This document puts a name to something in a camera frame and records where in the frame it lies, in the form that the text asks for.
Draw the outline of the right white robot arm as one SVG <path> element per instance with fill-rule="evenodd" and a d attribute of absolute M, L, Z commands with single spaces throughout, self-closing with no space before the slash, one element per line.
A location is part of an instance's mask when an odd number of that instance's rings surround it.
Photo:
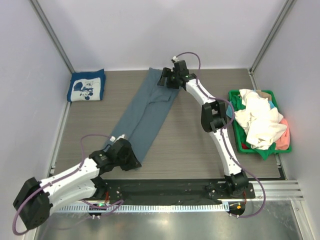
<path fill-rule="evenodd" d="M 168 89 L 183 88 L 201 106 L 202 129 L 209 133 L 219 153 L 225 179 L 225 192 L 231 198 L 245 196 L 249 187 L 246 172 L 241 168 L 229 139 L 225 101 L 214 97 L 201 84 L 197 75 L 190 73 L 186 61 L 174 57 L 173 68 L 165 67 L 158 81 Z"/>

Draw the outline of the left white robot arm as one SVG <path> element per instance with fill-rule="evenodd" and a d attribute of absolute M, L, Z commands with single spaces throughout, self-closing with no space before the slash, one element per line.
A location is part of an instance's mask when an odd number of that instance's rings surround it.
<path fill-rule="evenodd" d="M 20 235 L 16 228 L 18 219 L 30 231 L 66 205 L 88 198 L 101 200 L 108 190 L 101 177 L 104 173 L 111 172 L 115 167 L 130 171 L 141 166 L 131 143 L 119 137 L 106 149 L 92 152 L 79 164 L 57 175 L 42 180 L 29 178 L 13 201 L 16 210 L 13 233 Z"/>

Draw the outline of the grey-blue t shirt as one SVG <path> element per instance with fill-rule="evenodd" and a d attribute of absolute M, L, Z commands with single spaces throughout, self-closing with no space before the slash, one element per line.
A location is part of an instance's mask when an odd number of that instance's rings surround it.
<path fill-rule="evenodd" d="M 139 162 L 143 162 L 179 94 L 179 89 L 158 86 L 162 71 L 149 68 L 135 96 L 111 135 L 125 135 Z"/>

